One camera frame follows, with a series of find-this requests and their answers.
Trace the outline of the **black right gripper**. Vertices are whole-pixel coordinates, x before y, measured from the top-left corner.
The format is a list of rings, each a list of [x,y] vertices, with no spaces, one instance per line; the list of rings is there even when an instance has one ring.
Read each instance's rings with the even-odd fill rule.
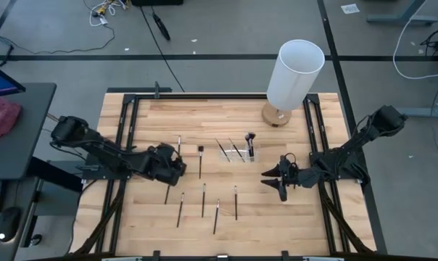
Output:
[[[296,185],[297,183],[297,174],[299,168],[297,166],[296,160],[293,162],[287,159],[287,154],[280,156],[279,165],[276,165],[271,170],[265,171],[261,173],[262,176],[265,177],[280,177],[281,180],[275,178],[271,180],[261,180],[261,183],[278,189],[278,194],[280,200],[285,202],[287,200],[287,191],[286,187],[289,185]]]

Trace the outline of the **clear acrylic brush organizer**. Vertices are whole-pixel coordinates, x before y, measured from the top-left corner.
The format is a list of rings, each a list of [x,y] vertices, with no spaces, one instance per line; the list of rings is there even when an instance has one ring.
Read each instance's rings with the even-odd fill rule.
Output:
[[[218,147],[218,154],[224,162],[258,162],[260,146],[255,144],[252,149],[252,155],[249,154],[247,144],[223,144]]]

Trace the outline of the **white shade wooden table lamp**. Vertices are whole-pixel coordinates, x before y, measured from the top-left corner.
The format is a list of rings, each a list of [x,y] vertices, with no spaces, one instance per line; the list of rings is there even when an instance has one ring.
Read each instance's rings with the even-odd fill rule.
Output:
[[[274,128],[289,123],[292,112],[303,103],[325,61],[322,49],[310,41],[295,39],[284,43],[266,91],[263,121]]]

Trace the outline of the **black desk crossbeam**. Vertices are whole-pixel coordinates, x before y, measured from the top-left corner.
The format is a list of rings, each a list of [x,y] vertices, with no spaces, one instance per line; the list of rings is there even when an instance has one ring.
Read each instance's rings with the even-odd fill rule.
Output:
[[[83,189],[81,178],[36,157],[31,158],[27,174],[70,191],[82,192]]]

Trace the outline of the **grey desk leg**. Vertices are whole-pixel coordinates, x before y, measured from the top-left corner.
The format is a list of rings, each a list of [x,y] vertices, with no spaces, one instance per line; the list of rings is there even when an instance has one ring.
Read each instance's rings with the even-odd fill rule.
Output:
[[[26,221],[24,225],[24,230],[22,232],[22,237],[20,239],[19,247],[22,248],[31,247],[29,246],[31,237],[35,234],[39,234],[39,233],[34,233],[34,230],[36,228],[36,223],[38,220],[38,216],[36,214],[36,208],[40,199],[43,184],[44,181],[42,179],[38,179],[36,187],[33,191],[31,205],[27,211]]]

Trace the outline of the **black side desk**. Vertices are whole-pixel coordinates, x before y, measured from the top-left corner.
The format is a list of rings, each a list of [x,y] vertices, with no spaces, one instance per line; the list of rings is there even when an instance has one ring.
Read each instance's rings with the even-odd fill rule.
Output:
[[[13,129],[0,138],[0,180],[26,175],[57,85],[26,83],[25,87],[25,92],[6,97],[22,109]]]

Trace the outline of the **grey desk foot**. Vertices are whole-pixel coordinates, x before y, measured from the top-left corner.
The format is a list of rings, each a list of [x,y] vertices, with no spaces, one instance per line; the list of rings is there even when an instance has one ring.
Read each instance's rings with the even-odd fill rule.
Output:
[[[418,12],[423,7],[427,0],[412,0],[408,7],[399,14],[370,14],[367,16],[368,23],[384,23],[393,25],[406,25],[407,23],[413,25],[430,26],[438,19],[433,16],[419,15]]]
[[[430,107],[399,107],[397,111],[408,117],[438,118],[438,100],[433,101]]]

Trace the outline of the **black box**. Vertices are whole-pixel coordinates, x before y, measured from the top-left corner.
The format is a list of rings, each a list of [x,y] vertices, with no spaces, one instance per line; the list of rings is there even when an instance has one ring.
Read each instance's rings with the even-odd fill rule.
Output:
[[[182,5],[184,0],[131,0],[132,5],[137,7],[142,6],[170,6]]]

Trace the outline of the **black computer mouse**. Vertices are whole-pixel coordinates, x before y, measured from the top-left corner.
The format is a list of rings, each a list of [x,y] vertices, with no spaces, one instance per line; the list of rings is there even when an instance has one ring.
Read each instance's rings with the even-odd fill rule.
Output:
[[[8,207],[0,215],[0,241],[11,241],[15,236],[20,224],[21,209]]]

